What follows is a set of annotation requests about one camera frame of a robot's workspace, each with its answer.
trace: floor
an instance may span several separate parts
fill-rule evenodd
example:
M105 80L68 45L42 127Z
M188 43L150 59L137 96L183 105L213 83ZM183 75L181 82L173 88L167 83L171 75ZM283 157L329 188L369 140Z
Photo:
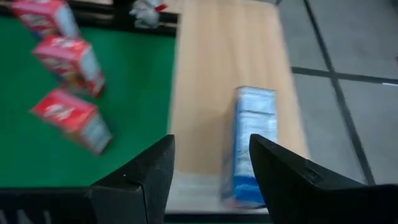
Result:
M364 184L398 183L398 11L391 1L278 6L310 156ZM219 181L176 174L167 211L234 213L219 203Z

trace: red box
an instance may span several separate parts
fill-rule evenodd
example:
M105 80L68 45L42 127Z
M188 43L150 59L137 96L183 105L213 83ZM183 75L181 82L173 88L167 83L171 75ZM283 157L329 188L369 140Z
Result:
M69 5L62 0L15 0L14 14L38 38L62 35L80 38L80 32Z
M103 152L112 138L95 105L60 89L47 94L31 112L96 155Z
M50 35L36 46L33 54L57 76L64 90L100 95L105 80L91 44Z

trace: tile grout line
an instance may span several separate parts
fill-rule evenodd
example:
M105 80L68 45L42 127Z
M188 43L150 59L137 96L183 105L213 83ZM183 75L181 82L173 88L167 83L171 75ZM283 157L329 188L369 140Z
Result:
M291 67L292 73L300 74L300 75L309 75L314 77L325 77L332 78L336 77L338 80L350 80L357 82L365 82L365 83L377 83L383 85L398 85L398 79L394 78L380 78L380 77L370 77L367 75L355 75L349 73L340 73L340 72L327 72L323 70L317 70L312 68L302 68L302 67Z
M325 61L326 67L328 69L328 73L330 74L328 76L328 78L330 79L333 89L335 91L337 104L338 104L340 113L343 117L345 126L347 128L349 138L351 139L351 143L354 147L354 152L356 154L356 157L358 158L358 161L361 166L364 177L366 179L366 182L369 185L375 185L376 183L375 183L374 177L372 175L372 171L371 171L371 168L370 168L370 165L368 162L368 158L365 155L365 151L363 149L361 140L359 138L358 132L356 131L352 115L349 111L347 102L345 100L343 90L341 89L341 86L338 82L338 77L336 76L335 69L333 68L333 64L331 62L328 50L326 48L325 41L323 40L323 37L320 33L318 23L315 20L315 16L312 12L309 1L308 0L303 0L303 1L304 1L305 8L307 10L307 14L310 17L311 25L314 30L315 36L317 38L317 42L318 42L318 45L320 47L320 50L321 50L321 53L323 56L323 60Z
M279 4L282 2L282 0L276 0L275 1L275 5L276 5L276 7L278 7L279 6Z

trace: box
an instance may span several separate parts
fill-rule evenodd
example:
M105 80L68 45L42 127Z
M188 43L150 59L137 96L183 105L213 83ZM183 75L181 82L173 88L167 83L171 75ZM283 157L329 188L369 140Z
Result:
M33 54L57 77L60 88L98 97L104 77L91 44L84 40L47 36Z
M60 89L47 94L30 112L96 155L112 138L95 105Z
M276 92L248 86L236 90L233 146L223 152L221 199L229 207L264 206L251 165L251 134L277 142Z
M62 35L77 39L80 32L69 5L62 0L15 0L14 14L38 39Z

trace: crumpled white object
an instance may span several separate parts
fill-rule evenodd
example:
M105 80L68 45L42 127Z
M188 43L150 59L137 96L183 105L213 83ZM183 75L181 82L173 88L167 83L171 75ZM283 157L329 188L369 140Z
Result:
M130 15L136 17L135 27L156 28L159 24L159 13L155 7L160 4L160 0L137 0L133 4Z

